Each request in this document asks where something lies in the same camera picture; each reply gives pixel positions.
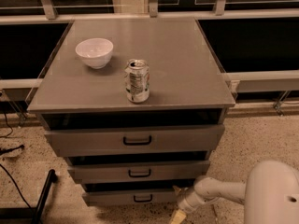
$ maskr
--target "speckled floor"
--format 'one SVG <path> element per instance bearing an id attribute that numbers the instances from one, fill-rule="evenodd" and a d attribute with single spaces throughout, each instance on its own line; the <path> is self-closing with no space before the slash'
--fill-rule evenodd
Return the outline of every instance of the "speckled floor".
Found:
<path id="1" fill-rule="evenodd" d="M 299 169 L 299 105 L 283 106 L 284 117 L 270 105 L 231 109 L 224 124 L 226 131 L 216 151 L 211 155 L 208 175 L 223 181 L 246 181 L 250 170 L 259 161 L 274 159 Z M 9 132 L 0 116 L 0 135 Z M 25 144 L 23 152 L 14 158 L 1 157 L 4 165 L 20 186 L 29 204 L 35 206 L 49 169 L 55 169 L 59 179 L 50 190 L 42 217 L 47 224 L 158 224 L 168 223 L 175 203 L 147 205 L 87 207 L 81 199 L 80 185 L 75 185 L 62 158 L 57 158 L 43 136 L 43 128 L 34 116 L 18 128 L 18 117 L 8 116 L 13 126 L 11 138 L 0 140 L 0 147 Z M 25 206 L 8 176 L 0 170 L 0 207 Z M 219 224 L 243 223 L 243 206 L 220 200 L 215 204 Z M 216 223 L 212 206 L 199 208 L 188 215 L 184 224 Z"/>

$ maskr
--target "white bowl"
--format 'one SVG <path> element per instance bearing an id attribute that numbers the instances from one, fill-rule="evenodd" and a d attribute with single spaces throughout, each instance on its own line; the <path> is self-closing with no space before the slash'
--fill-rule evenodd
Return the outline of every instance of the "white bowl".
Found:
<path id="1" fill-rule="evenodd" d="M 76 54 L 93 69 L 103 68 L 111 60 L 113 43 L 104 38 L 92 38 L 76 46 Z"/>

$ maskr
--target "soda can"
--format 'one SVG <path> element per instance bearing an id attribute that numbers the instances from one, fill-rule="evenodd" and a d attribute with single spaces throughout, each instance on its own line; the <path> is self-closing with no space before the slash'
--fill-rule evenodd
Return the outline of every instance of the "soda can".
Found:
<path id="1" fill-rule="evenodd" d="M 132 59 L 125 68 L 127 98 L 133 103 L 142 103 L 150 96 L 150 68 L 146 61 Z"/>

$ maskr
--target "cabinet top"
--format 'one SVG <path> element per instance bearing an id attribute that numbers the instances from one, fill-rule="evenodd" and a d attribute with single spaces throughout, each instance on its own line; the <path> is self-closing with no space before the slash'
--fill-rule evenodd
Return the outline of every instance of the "cabinet top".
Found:
<path id="1" fill-rule="evenodd" d="M 114 44 L 111 61 L 92 69 L 76 45 L 102 37 Z M 130 59 L 149 64 L 149 99 L 126 97 L 124 68 Z M 28 107 L 32 113 L 222 108 L 235 101 L 194 19 L 74 21 Z"/>

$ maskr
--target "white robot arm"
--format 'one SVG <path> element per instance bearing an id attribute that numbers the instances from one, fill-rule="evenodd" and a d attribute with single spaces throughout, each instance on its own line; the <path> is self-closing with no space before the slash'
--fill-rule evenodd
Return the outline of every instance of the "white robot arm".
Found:
<path id="1" fill-rule="evenodd" d="M 244 224 L 299 223 L 299 172 L 278 161 L 263 161 L 252 169 L 247 184 L 200 176 L 178 194 L 178 208 L 188 214 L 219 198 L 244 204 Z"/>

